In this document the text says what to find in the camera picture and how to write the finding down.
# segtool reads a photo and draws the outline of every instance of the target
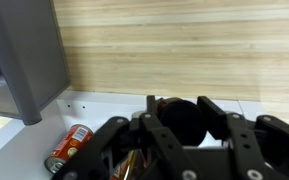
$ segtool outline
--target soda can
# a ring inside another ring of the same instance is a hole
[[[44,165],[48,171],[55,174],[93,136],[86,126],[76,124],[71,127],[62,141],[56,146]]]

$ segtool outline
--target wood grain panel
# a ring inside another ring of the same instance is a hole
[[[262,101],[289,122],[289,0],[55,0],[71,90]]]

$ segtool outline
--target can label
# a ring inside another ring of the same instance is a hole
[[[67,161],[93,136],[92,131],[82,125],[74,125],[56,146],[50,157]]]

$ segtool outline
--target red can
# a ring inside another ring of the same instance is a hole
[[[93,136],[93,132],[86,126],[76,124],[56,146],[44,164],[51,173],[56,173]]]

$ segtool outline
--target screw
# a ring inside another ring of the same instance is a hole
[[[183,180],[196,180],[196,173],[192,170],[185,170],[182,173]]]
[[[257,170],[254,169],[250,169],[247,171],[247,176],[251,179],[251,180],[263,180],[263,175],[258,172]]]
[[[124,122],[124,120],[123,119],[118,119],[116,122],[117,123],[122,123],[122,122]]]
[[[238,118],[240,118],[240,116],[238,114],[233,114],[233,118],[238,119]]]
[[[65,174],[63,180],[76,180],[78,177],[75,171],[71,171]]]
[[[152,116],[150,114],[145,114],[145,118],[151,118]]]
[[[272,120],[270,117],[267,117],[267,116],[265,116],[263,119],[264,119],[265,121],[271,121],[271,120]]]

